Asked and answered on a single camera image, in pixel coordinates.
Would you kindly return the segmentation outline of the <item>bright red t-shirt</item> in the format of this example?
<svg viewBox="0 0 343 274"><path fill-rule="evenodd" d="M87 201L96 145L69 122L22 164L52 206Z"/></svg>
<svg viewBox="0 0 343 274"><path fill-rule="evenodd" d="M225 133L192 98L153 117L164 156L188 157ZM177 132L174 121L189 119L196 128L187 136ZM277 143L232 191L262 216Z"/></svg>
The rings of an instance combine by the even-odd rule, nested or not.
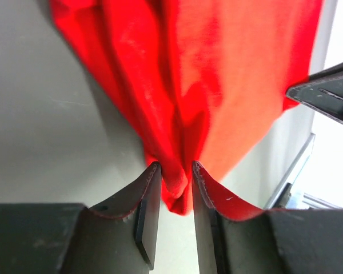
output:
<svg viewBox="0 0 343 274"><path fill-rule="evenodd" d="M54 25L162 166L187 215L192 162L222 179L297 103L323 1L50 1Z"/></svg>

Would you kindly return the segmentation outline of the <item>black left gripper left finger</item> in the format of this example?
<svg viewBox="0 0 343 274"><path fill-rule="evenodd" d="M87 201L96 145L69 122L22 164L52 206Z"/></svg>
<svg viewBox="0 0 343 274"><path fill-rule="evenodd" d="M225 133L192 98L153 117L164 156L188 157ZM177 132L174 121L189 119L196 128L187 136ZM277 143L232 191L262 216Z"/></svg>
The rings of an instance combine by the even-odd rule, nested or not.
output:
<svg viewBox="0 0 343 274"><path fill-rule="evenodd" d="M0 204L0 273L149 273L154 268L162 172L81 203Z"/></svg>

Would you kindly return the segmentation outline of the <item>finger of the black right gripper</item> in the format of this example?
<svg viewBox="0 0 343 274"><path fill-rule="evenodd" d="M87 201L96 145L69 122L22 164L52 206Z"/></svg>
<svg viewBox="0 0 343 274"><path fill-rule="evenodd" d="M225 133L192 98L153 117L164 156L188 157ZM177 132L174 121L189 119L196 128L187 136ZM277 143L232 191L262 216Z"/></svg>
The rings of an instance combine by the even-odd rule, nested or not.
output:
<svg viewBox="0 0 343 274"><path fill-rule="evenodd" d="M343 62L290 87L286 97L343 124Z"/></svg>

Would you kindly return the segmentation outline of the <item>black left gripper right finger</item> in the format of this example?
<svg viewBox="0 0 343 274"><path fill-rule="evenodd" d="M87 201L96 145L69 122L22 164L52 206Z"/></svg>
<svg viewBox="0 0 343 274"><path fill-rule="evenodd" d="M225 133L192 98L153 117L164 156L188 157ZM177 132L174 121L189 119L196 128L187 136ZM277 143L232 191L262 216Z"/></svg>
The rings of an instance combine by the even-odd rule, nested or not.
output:
<svg viewBox="0 0 343 274"><path fill-rule="evenodd" d="M260 209L192 167L201 273L343 273L343 209Z"/></svg>

